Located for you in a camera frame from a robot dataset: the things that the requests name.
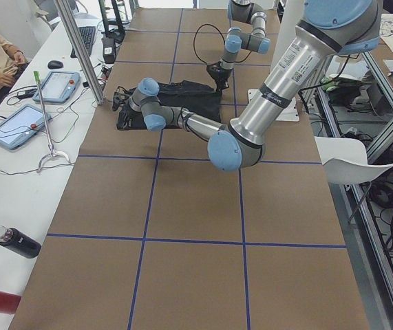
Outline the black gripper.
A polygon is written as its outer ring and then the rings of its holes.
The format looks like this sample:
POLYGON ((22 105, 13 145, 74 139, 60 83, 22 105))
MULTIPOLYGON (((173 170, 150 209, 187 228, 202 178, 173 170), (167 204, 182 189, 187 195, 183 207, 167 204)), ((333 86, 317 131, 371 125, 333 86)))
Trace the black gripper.
POLYGON ((220 63, 213 63, 206 66, 206 71, 215 81, 216 91, 229 88, 228 79, 231 76, 232 69, 225 69, 220 63))
POLYGON ((116 123, 117 129, 137 129, 136 126, 138 112, 131 109, 128 103, 125 103, 122 106, 122 109, 119 111, 118 120, 116 123))

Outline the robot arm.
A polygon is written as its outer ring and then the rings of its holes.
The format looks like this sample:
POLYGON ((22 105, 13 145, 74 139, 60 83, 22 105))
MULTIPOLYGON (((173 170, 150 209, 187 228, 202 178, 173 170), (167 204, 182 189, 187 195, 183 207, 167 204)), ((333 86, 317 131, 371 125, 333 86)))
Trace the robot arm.
POLYGON ((245 33, 239 27, 231 27, 220 60, 206 66, 207 72, 215 81, 216 91, 229 87, 228 79, 241 49, 266 54, 270 47, 270 40, 265 37, 267 14, 259 4, 251 1, 229 1, 227 14, 230 20, 249 24, 253 29, 251 33, 245 33))
POLYGON ((381 1, 306 1, 295 37, 239 117, 228 124, 204 118, 184 107, 165 106, 159 84, 144 78, 123 105, 118 127, 133 119, 149 131, 180 127, 207 141, 212 164, 223 171, 258 163, 264 136, 327 56, 373 50, 379 42, 381 1))

